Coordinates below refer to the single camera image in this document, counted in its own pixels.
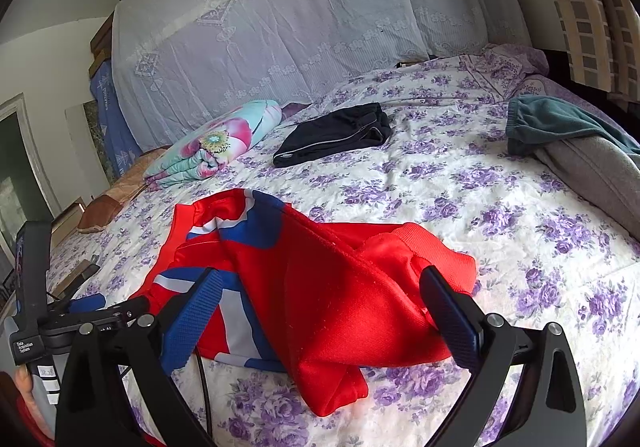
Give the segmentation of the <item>person's left hand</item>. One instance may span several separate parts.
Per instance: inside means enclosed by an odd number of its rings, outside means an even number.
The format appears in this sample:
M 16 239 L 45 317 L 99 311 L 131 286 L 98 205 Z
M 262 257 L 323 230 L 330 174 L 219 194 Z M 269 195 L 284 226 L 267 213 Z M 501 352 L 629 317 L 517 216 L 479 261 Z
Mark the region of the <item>person's left hand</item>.
M 32 417 L 32 421 L 35 422 L 35 425 L 45 437 L 52 439 L 53 433 L 51 432 L 50 427 L 48 427 L 46 420 L 43 419 L 42 413 L 36 404 L 34 395 L 32 395 L 34 383 L 32 383 L 32 375 L 26 366 L 21 365 L 15 369 L 14 383 L 25 402 L 26 409 Z

